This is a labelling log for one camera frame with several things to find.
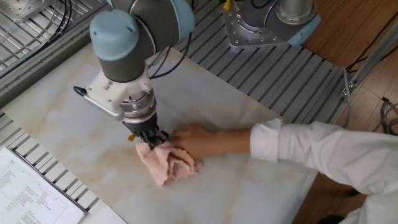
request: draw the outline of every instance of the pink cloth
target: pink cloth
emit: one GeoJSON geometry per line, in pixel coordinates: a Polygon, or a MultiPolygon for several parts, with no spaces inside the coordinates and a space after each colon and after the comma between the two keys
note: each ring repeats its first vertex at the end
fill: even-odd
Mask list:
{"type": "Polygon", "coordinates": [[[146,143],[137,144],[136,149],[159,186],[197,175],[201,166],[200,161],[194,161],[185,150],[176,149],[169,142],[153,150],[146,143]]]}

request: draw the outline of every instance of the wooden floor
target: wooden floor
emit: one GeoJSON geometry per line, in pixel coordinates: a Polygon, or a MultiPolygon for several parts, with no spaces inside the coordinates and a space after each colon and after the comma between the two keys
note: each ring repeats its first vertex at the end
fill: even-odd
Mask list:
{"type": "MultiPolygon", "coordinates": [[[[359,57],[398,11],[396,0],[317,0],[316,4],[322,23],[304,46],[335,65],[345,67],[359,57]]],[[[398,51],[379,63],[360,86],[353,99],[348,129],[372,131],[380,122],[383,96],[398,103],[398,51]]],[[[337,124],[344,125],[346,117],[347,110],[337,124]]],[[[388,116],[389,119],[397,117],[395,113],[388,116]]],[[[360,208],[366,196],[350,197],[350,189],[350,186],[318,175],[294,224],[316,224],[327,215],[345,216],[360,208]]]]}

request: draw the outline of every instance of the marble table top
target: marble table top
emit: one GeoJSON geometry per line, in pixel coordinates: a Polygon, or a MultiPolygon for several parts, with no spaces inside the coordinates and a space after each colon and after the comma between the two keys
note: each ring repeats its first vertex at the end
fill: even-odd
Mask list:
{"type": "MultiPolygon", "coordinates": [[[[162,70],[181,53],[171,50],[162,70]]],[[[158,187],[130,132],[73,90],[100,71],[91,44],[2,110],[128,223],[291,223],[316,172],[248,155],[204,160],[200,175],[158,187]]],[[[189,59],[152,82],[159,125],[247,128],[279,117],[189,59]]]]}

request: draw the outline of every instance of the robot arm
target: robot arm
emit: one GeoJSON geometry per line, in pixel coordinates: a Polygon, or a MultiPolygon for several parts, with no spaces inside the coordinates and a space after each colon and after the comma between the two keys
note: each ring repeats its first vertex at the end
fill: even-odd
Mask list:
{"type": "Polygon", "coordinates": [[[145,60],[186,37],[195,26],[185,0],[108,0],[115,8],[98,14],[90,37],[102,71],[75,91],[122,121],[151,146],[167,133],[157,125],[156,100],[145,60]]]}

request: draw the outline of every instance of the white lab coat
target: white lab coat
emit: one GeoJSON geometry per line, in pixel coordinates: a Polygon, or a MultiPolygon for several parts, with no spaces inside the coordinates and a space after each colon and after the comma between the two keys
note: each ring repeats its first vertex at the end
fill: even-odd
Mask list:
{"type": "Polygon", "coordinates": [[[250,141],[252,157],[299,162],[368,194],[342,224],[398,224],[398,137],[274,119],[255,125],[250,141]]]}

